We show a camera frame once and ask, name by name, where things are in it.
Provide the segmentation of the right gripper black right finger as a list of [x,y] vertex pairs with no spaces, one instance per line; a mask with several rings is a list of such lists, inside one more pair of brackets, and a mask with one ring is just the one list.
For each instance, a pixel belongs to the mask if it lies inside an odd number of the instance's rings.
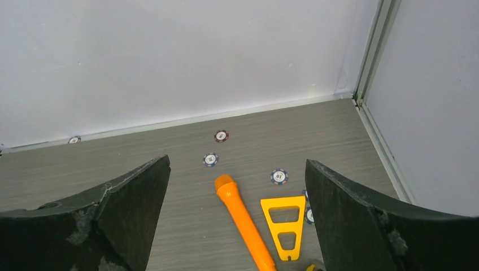
[[477,270],[478,218],[415,206],[315,160],[305,183],[327,270]]

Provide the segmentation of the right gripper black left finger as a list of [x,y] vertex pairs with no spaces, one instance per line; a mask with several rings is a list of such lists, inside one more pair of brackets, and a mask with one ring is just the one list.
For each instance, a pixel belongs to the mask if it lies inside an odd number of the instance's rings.
[[164,155],[37,209],[1,213],[2,270],[145,270],[171,173]]

